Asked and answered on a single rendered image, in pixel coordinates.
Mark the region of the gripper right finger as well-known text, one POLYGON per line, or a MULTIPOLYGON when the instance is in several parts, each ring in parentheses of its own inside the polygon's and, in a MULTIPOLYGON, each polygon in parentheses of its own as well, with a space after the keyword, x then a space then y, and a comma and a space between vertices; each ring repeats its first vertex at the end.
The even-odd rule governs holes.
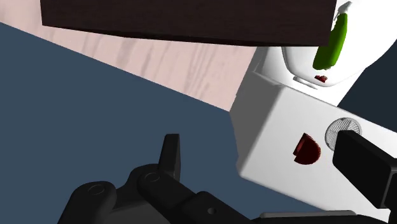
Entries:
POLYGON ((333 165, 377 209, 397 224, 397 158, 352 130, 337 134, 333 165))

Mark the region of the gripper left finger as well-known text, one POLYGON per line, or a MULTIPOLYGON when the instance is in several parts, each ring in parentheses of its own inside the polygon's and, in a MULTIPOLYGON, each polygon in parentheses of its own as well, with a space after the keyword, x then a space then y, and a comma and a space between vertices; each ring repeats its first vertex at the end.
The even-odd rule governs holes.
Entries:
POLYGON ((112 211, 141 204, 150 204, 170 224, 252 224, 212 194, 181 184, 180 170, 179 134, 167 134, 158 163, 135 168, 120 188, 108 181, 79 186, 57 224, 106 224, 112 211))

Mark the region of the dark red half-round object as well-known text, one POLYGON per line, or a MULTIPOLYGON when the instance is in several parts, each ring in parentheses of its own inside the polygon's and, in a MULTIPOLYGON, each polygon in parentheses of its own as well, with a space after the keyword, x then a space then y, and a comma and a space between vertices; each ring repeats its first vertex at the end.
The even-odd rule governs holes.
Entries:
POLYGON ((310 165, 318 161, 321 156, 321 148, 308 134, 303 133, 295 150, 294 161, 301 165, 310 165))

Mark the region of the green elongated object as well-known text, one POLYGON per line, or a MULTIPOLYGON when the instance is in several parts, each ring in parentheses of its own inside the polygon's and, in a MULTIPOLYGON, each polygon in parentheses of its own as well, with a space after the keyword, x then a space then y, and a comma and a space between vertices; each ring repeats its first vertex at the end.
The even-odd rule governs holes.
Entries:
POLYGON ((312 64, 315 70, 328 70, 337 63, 347 35, 347 18, 347 13, 339 14, 328 45, 318 47, 312 64))

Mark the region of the dark brown robot stand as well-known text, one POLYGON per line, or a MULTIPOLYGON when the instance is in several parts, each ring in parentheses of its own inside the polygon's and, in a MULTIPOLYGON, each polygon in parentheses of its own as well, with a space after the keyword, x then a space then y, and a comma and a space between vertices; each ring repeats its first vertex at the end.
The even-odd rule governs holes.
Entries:
POLYGON ((321 46, 337 0, 40 0, 42 24, 126 38, 321 46))

